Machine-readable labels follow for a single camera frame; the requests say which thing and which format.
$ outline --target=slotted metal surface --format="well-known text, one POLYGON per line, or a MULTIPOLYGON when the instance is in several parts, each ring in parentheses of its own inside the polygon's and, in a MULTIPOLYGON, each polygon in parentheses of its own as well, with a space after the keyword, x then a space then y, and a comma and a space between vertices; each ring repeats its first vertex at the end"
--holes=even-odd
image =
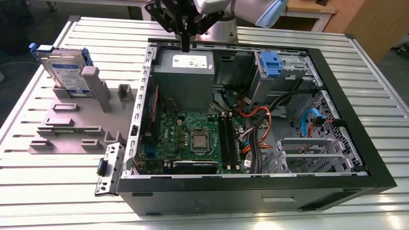
MULTIPOLYGON (((82 17, 66 23, 54 46, 85 45, 108 85, 116 88, 130 84, 136 88, 149 37, 173 36, 156 22, 82 17)), ((117 230, 407 228, 407 108, 359 45, 341 34, 245 27, 238 28, 238 39, 243 43, 321 49, 398 187, 319 212, 138 217, 120 197, 93 197, 102 154, 26 152, 53 97, 53 81, 40 67, 0 130, 0 226, 117 230)))

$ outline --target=wooden cabinet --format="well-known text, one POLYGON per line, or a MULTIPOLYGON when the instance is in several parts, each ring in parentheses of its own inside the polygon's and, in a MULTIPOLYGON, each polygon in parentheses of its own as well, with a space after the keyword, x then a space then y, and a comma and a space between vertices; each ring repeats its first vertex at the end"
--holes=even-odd
POLYGON ((325 32, 351 34, 379 61, 409 30, 407 0, 330 0, 338 13, 325 32))

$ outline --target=hard drive label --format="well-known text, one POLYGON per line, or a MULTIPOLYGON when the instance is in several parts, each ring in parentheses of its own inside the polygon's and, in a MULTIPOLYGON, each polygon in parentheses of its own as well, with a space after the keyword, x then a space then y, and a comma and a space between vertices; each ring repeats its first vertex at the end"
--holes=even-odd
POLYGON ((72 93, 88 93, 89 87, 85 79, 80 75, 80 69, 77 65, 52 64, 54 69, 56 77, 72 93))

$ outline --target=power supply label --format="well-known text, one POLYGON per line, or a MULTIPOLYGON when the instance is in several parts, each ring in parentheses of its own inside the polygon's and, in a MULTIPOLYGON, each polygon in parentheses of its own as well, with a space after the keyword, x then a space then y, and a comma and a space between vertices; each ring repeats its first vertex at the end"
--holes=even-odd
POLYGON ((77 65, 52 64, 58 82, 70 93, 88 93, 89 87, 77 65))
POLYGON ((206 68, 206 56, 174 55, 171 67, 179 68, 206 68))

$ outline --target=cpu socket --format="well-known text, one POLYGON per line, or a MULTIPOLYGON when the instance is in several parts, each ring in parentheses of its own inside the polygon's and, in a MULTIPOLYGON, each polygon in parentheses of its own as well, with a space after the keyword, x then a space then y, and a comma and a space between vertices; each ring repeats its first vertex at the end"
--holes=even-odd
POLYGON ((209 131, 193 129, 190 131, 190 151, 197 156, 203 156, 209 152, 209 131))

